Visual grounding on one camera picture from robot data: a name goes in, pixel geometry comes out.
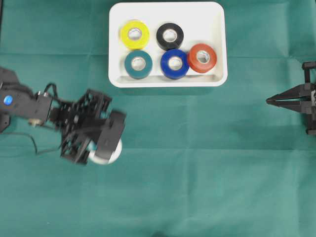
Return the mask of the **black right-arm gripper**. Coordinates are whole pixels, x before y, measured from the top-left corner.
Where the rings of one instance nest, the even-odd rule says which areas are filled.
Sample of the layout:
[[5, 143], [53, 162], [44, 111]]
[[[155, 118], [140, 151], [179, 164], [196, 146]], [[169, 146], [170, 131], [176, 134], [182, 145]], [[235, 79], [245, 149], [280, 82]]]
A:
[[306, 133], [308, 135], [316, 134], [316, 84], [311, 82], [310, 71], [316, 68], [316, 62], [304, 62], [302, 69], [304, 71], [305, 83], [295, 86], [287, 91], [280, 94], [276, 94], [266, 100], [266, 103], [276, 107], [282, 107], [292, 111], [303, 111], [301, 101], [289, 101], [287, 99], [298, 99], [303, 97], [301, 95], [302, 90], [307, 91], [306, 96]]

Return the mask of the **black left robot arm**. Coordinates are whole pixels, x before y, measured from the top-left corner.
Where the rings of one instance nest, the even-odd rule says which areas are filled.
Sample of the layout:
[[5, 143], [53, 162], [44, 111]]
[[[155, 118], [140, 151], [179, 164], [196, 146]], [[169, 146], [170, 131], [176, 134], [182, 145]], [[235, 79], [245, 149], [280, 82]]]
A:
[[11, 116], [27, 119], [32, 126], [46, 127], [50, 122], [61, 133], [60, 156], [73, 163], [91, 160], [106, 165], [120, 156], [124, 115], [111, 111], [101, 117], [110, 102], [110, 97], [91, 89], [78, 101], [65, 101], [58, 97], [54, 83], [33, 93], [14, 71], [0, 69], [0, 130], [10, 125]]

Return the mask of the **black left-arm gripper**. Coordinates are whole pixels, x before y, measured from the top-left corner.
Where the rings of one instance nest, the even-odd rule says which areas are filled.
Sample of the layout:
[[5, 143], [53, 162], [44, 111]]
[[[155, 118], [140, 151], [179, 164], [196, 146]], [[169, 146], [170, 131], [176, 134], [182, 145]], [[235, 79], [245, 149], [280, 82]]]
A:
[[51, 107], [49, 121], [61, 132], [61, 157], [77, 164], [87, 164], [91, 141], [96, 142], [105, 119], [101, 117], [107, 111], [112, 98], [106, 94], [89, 89], [76, 102], [70, 102], [52, 96], [58, 107]]

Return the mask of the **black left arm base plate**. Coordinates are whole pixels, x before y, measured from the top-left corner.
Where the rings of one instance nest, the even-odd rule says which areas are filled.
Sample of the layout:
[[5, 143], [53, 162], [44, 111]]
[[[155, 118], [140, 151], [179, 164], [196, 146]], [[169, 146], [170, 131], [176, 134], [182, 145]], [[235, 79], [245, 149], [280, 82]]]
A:
[[0, 114], [0, 133], [4, 132], [5, 129], [10, 125], [10, 115]]

